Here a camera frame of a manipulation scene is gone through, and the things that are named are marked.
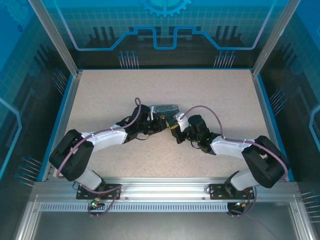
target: blue printed backdrop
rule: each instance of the blue printed backdrop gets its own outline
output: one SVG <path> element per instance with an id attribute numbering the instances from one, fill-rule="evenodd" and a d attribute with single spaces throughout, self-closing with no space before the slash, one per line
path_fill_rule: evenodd
<path id="1" fill-rule="evenodd" d="M 0 0 L 0 52 L 0 235 L 14 239 L 37 177 L 22 157 L 42 162 L 70 73 L 27 0 Z"/>
<path id="2" fill-rule="evenodd" d="M 320 4 L 302 0 L 261 71 L 302 192 L 320 192 Z"/>
<path id="3" fill-rule="evenodd" d="M 286 3 L 44 1 L 79 68 L 250 68 Z"/>

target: gear icon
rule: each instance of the gear icon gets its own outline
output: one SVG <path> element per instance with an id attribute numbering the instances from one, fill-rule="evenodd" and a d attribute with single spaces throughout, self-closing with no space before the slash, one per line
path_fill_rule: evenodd
<path id="1" fill-rule="evenodd" d="M 191 0 L 142 0 L 145 10 L 149 10 L 150 14 L 156 14 L 157 17 L 174 14 L 180 14 L 180 10 L 187 9 L 186 5 L 191 4 Z"/>
<path id="2" fill-rule="evenodd" d="M 27 0 L 0 0 L 0 8 L 4 7 L 19 26 L 25 25 L 29 16 Z"/>

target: robotic arm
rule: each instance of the robotic arm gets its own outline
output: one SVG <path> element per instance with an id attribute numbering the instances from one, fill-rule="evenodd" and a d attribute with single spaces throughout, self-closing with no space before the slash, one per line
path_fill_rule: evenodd
<path id="1" fill-rule="evenodd" d="M 252 140 L 226 138 L 222 133 L 210 132 L 201 115 L 187 118 L 179 112 L 177 105 L 140 106 L 140 111 L 136 107 L 128 121 L 125 118 L 107 130 L 82 133 L 70 130 L 54 149 L 49 161 L 68 181 L 76 181 L 92 192 L 102 192 L 108 188 L 105 181 L 87 167 L 92 153 L 130 142 L 138 134 L 152 135 L 170 127 L 178 144 L 189 140 L 197 143 L 206 154 L 228 155 L 246 161 L 247 170 L 237 171 L 225 181 L 225 191 L 230 197 L 237 191 L 257 185 L 271 188 L 288 172 L 288 160 L 265 136 Z"/>
<path id="2" fill-rule="evenodd" d="M 226 138 L 222 133 L 210 132 L 201 115 L 187 118 L 179 112 L 173 117 L 177 124 L 170 130 L 178 144 L 187 139 L 197 143 L 206 154 L 227 155 L 246 161 L 247 170 L 237 171 L 225 181 L 225 190 L 230 196 L 258 185 L 272 188 L 285 173 L 288 174 L 288 160 L 266 136 L 250 140 Z"/>
<path id="3" fill-rule="evenodd" d="M 177 105 L 148 107 L 141 104 L 140 111 L 137 106 L 131 116 L 106 130 L 97 132 L 70 130 L 51 153 L 49 161 L 55 168 L 60 169 L 68 181 L 75 181 L 91 191 L 102 192 L 107 188 L 105 181 L 87 167 L 91 154 L 112 145 L 128 143 L 136 139 L 138 134 L 153 135 L 161 132 L 168 127 L 167 122 L 173 123 L 172 116 L 178 111 Z M 81 141 L 82 144 L 68 158 L 73 148 L 76 148 Z"/>

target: speckled tabletop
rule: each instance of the speckled tabletop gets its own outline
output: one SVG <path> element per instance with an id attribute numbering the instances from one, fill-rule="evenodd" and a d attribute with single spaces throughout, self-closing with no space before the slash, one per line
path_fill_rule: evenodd
<path id="1" fill-rule="evenodd" d="M 212 108 L 226 137 L 268 136 L 249 70 L 161 69 L 84 70 L 67 131 L 94 132 L 132 114 L 139 97 L 144 105 L 178 104 L 181 112 L 195 105 Z M 219 133 L 212 113 L 197 108 L 208 128 Z M 170 130 L 95 152 L 89 166 L 102 177 L 228 177 L 246 169 L 244 160 L 205 154 L 185 141 L 177 144 Z"/>

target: perforated metal strip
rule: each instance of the perforated metal strip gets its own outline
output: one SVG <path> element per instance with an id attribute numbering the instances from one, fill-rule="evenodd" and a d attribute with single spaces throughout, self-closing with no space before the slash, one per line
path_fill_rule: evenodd
<path id="1" fill-rule="evenodd" d="M 104 211 L 105 206 L 92 212 Z M 86 212 L 87 202 L 42 202 L 41 212 Z M 227 203 L 224 202 L 116 202 L 110 212 L 227 212 Z"/>

